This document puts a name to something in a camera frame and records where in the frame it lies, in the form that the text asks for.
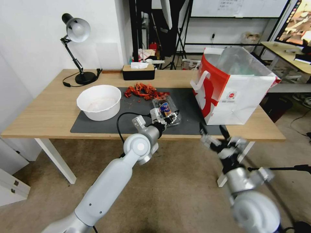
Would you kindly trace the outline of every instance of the paper bag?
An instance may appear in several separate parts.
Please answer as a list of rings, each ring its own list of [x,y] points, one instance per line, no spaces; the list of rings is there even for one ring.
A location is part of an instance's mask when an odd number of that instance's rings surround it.
[[[207,125],[243,125],[279,81],[244,48],[206,48],[190,84]]]

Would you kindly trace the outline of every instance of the black lamp base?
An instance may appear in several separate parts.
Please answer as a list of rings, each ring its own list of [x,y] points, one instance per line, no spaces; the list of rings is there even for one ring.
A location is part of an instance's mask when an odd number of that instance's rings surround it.
[[[81,84],[81,85],[86,85],[86,84],[92,83],[96,80],[97,80],[96,74],[94,74],[92,72],[84,72],[84,74],[78,74],[75,77],[75,82],[77,84]]]

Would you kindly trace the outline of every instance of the whiteboard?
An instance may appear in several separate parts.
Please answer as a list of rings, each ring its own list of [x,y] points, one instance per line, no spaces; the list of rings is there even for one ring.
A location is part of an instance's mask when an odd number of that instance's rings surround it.
[[[279,17],[287,0],[193,0],[192,17]]]

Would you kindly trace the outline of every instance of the computer monitor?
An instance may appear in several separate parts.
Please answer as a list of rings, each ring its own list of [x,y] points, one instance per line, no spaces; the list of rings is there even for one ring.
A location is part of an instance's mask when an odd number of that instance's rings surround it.
[[[298,0],[281,28],[276,41],[303,46],[311,44],[311,0]]]

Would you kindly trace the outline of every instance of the black desk mat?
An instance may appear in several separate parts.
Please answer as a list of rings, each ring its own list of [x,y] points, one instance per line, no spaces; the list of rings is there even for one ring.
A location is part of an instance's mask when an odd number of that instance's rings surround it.
[[[72,133],[118,133],[117,118],[123,112],[135,112],[139,114],[148,114],[153,108],[151,101],[145,101],[141,97],[132,95],[130,98],[124,96],[127,88],[119,87],[122,92],[120,100],[120,111],[113,118],[105,121],[93,121],[89,119],[83,111],[78,115],[70,132]],[[204,122],[200,107],[192,93],[191,88],[157,88],[160,92],[170,92],[170,95],[181,114],[181,123],[176,126],[170,126],[163,134],[177,135],[199,135],[199,123]],[[133,114],[125,114],[119,121],[121,133],[137,133],[132,124],[132,119],[136,117]],[[146,125],[151,123],[151,119],[144,117]],[[221,135],[218,125],[207,126],[211,135]]]

